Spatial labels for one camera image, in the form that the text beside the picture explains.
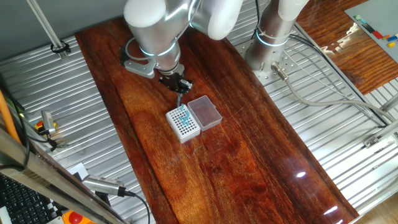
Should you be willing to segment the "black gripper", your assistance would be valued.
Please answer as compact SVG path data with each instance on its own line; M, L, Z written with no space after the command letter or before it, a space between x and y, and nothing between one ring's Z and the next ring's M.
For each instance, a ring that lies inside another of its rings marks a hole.
M175 91L179 95L185 95L192 89L193 83L183 78L183 73L173 73L172 75L161 74L159 83L165 85L168 89Z

